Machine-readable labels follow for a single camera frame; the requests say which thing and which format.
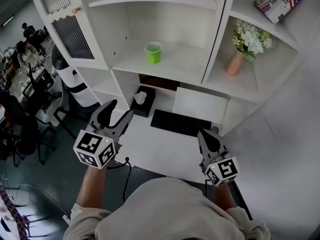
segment concrete floor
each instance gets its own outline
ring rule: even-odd
[[[69,116],[67,116],[64,121],[75,135],[86,126],[85,122]],[[13,197],[13,202],[15,204],[25,205],[28,203],[35,207],[35,213],[39,216],[37,218],[43,218],[50,215],[50,218],[53,221],[52,223],[56,225],[56,229],[54,232],[51,232],[51,238],[49,237],[46,239],[54,240],[61,239],[62,234],[67,228],[67,224],[61,219],[63,212],[61,212],[45,194],[37,189],[32,189],[29,186],[20,187],[17,200],[15,198],[17,191],[14,189],[20,184],[34,185],[48,193],[63,210],[70,214],[71,208],[76,201],[81,187],[87,166],[79,162],[73,150],[75,141],[61,126],[58,126],[55,129],[54,135],[48,132],[45,141],[57,146],[57,148],[52,152],[49,148],[42,146],[41,152],[42,155],[45,156],[44,165],[39,163],[38,153],[36,152],[20,161],[18,167],[14,167],[12,158],[9,158],[7,161],[0,161],[0,174],[9,179],[10,186],[8,187],[11,187],[9,195]],[[105,182],[105,209],[113,212],[123,204],[122,194],[128,172],[128,166],[108,171]],[[138,167],[133,167],[125,196],[128,197],[131,195],[131,193],[141,184],[160,177],[165,176]],[[188,183],[201,189],[203,193],[205,192],[204,184]],[[7,184],[7,180],[2,181],[4,187],[7,187]],[[213,189],[210,186],[208,187],[208,197],[212,200]],[[236,202],[239,203],[236,194],[234,194],[234,197]]]

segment white wall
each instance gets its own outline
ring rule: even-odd
[[[24,22],[34,26],[35,30],[44,28],[45,24],[33,1],[27,3],[21,11],[14,15],[11,21],[0,28],[0,49],[2,51],[24,40],[24,29],[22,28]]]
[[[318,25],[302,65],[225,136],[251,215],[264,220],[276,240],[306,240],[320,223],[319,51]]]

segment black chair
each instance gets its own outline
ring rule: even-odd
[[[37,119],[34,115],[28,115],[18,102],[17,98],[7,92],[0,93],[0,104],[5,108],[5,111],[10,114],[14,123],[21,126],[20,135],[13,135],[13,141],[17,141],[13,151],[13,163],[16,164],[16,154],[23,160],[25,156],[32,155],[36,148],[38,149],[38,157],[40,164],[44,165],[45,161],[41,159],[41,145],[49,147],[52,151],[56,148],[43,142],[43,138],[48,131],[54,133],[51,125],[48,126],[42,133],[38,129]]]

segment black cable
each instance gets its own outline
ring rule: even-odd
[[[208,186],[207,182],[210,182],[210,179],[205,180],[205,197],[207,197],[207,186]]]
[[[118,169],[120,167],[123,167],[125,166],[126,164],[129,165],[129,173],[128,173],[128,176],[126,178],[126,182],[125,182],[125,186],[124,186],[124,189],[123,189],[123,193],[122,193],[122,198],[123,198],[123,201],[125,202],[126,201],[126,198],[125,198],[125,193],[126,193],[126,190],[127,190],[127,186],[128,186],[128,181],[129,181],[129,177],[130,177],[130,174],[131,174],[131,164],[129,163],[129,157],[126,157],[125,158],[125,163],[121,164],[121,165],[118,165],[118,166],[114,166],[114,167],[107,167],[107,169]]]

